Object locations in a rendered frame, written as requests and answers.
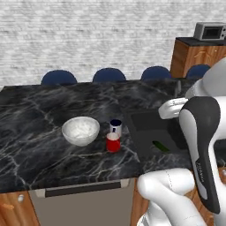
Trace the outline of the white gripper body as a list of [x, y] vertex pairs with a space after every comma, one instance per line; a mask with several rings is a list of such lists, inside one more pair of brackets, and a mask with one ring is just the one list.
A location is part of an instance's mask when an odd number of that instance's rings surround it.
[[159, 109], [161, 119], [171, 119], [178, 117], [180, 110], [187, 102], [186, 98], [176, 98], [166, 101]]

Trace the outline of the dark sink basin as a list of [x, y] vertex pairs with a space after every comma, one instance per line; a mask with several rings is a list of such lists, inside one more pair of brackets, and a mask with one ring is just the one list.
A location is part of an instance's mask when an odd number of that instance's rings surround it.
[[[179, 154], [187, 151], [185, 137], [177, 117], [161, 119], [157, 110], [150, 109], [128, 112], [126, 120], [141, 160], [147, 160], [155, 154]], [[161, 142], [169, 152], [162, 152], [155, 147], [154, 140]]]

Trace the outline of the white bowl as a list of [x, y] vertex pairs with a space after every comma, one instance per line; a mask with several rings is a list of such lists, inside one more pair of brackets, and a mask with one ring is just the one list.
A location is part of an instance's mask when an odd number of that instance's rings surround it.
[[91, 117], [74, 117], [62, 126], [64, 138], [78, 147], [85, 147], [92, 143], [100, 131], [100, 124]]

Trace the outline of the green cucumber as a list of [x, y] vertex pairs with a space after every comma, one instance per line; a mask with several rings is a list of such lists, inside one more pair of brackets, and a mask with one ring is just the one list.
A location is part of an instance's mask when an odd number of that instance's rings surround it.
[[169, 152], [169, 149], [167, 147], [165, 147], [161, 142], [154, 140], [153, 144], [155, 147], [157, 147], [162, 152]]

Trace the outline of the blue chair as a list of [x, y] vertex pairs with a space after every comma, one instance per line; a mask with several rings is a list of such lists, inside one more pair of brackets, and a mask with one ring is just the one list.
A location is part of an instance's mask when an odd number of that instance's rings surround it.
[[124, 80], [126, 80], [125, 75], [117, 68], [102, 68], [98, 70], [93, 77], [93, 82], [111, 82]]
[[141, 75], [141, 80], [148, 79], [169, 79], [170, 71], [163, 66], [151, 66], [146, 68]]
[[77, 80], [71, 72], [65, 70], [54, 70], [47, 72], [42, 80], [42, 85], [64, 85], [76, 84]]
[[209, 69], [210, 66], [207, 64], [193, 65], [186, 73], [186, 78], [187, 79], [202, 78]]

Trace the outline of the wooden cupboard with dark top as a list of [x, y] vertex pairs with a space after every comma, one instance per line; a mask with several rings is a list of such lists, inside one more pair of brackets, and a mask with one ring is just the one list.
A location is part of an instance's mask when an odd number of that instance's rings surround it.
[[212, 67], [226, 57], [226, 40], [198, 41], [192, 37], [177, 37], [171, 58], [173, 78], [185, 78], [189, 69], [198, 64]]

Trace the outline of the blue and white mug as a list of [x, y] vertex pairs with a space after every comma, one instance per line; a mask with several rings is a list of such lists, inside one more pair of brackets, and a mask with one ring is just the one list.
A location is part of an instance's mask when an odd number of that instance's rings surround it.
[[116, 132], [118, 135], [122, 134], [122, 121], [119, 119], [112, 119], [109, 123], [110, 131]]

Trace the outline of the red mug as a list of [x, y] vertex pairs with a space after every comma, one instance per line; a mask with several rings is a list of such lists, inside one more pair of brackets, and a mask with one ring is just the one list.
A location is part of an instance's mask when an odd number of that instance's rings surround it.
[[106, 147], [111, 153], [115, 153], [120, 149], [120, 137], [116, 132], [107, 134]]

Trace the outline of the grey microwave oven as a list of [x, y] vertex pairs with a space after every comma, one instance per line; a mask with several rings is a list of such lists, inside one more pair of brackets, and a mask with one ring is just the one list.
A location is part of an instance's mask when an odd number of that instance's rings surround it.
[[199, 41], [221, 41], [226, 38], [226, 23], [197, 22], [193, 37]]

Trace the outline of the narrow wooden cupboard panel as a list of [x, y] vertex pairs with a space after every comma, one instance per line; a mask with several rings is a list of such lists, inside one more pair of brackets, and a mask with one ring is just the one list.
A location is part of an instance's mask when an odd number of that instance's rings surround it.
[[131, 213], [131, 225], [137, 226], [137, 222], [140, 217], [145, 214], [148, 207], [148, 200], [144, 199], [138, 191], [137, 186], [138, 179], [134, 179], [134, 189], [132, 195], [132, 213]]

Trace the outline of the grey dishwasher door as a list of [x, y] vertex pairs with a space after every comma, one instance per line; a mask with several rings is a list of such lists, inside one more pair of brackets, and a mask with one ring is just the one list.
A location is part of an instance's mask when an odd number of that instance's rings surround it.
[[41, 226], [130, 226], [134, 179], [124, 188], [40, 198], [30, 191]]

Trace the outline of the wooden cupboard door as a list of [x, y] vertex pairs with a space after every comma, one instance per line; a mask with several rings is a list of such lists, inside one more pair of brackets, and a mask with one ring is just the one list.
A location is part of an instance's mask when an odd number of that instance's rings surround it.
[[[23, 202], [18, 202], [20, 194]], [[0, 193], [0, 226], [41, 226], [29, 192]]]

